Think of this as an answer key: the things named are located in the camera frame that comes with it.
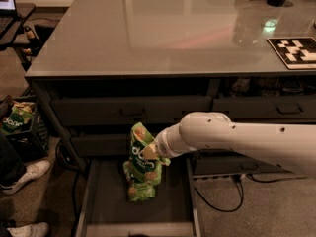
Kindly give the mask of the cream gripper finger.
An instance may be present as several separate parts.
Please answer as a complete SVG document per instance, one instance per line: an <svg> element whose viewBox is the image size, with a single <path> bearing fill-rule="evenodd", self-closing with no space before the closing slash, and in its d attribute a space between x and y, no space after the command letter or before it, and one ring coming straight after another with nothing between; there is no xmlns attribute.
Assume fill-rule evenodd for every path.
<svg viewBox="0 0 316 237"><path fill-rule="evenodd" d="M157 160L159 154L158 154L158 151L157 151L156 144L154 142L152 142L151 144L146 146L142 150L142 155L147 160Z"/></svg>

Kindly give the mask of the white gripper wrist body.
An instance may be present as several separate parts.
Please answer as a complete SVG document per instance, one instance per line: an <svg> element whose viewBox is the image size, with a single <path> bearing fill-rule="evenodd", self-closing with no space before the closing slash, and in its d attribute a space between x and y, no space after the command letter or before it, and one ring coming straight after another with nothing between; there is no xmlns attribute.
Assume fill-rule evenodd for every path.
<svg viewBox="0 0 316 237"><path fill-rule="evenodd" d="M161 131L155 138L156 150L164 158L173 158L173 151L170 149L167 140L167 131Z"/></svg>

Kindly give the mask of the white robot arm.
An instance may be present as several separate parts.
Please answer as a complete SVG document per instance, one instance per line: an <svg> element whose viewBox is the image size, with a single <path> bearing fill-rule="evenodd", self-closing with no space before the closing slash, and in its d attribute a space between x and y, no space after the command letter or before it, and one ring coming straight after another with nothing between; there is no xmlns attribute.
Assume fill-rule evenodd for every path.
<svg viewBox="0 0 316 237"><path fill-rule="evenodd" d="M233 122L219 112L193 112L165 128L142 155L175 158L203 149L229 150L309 178L316 177L316 126Z"/></svg>

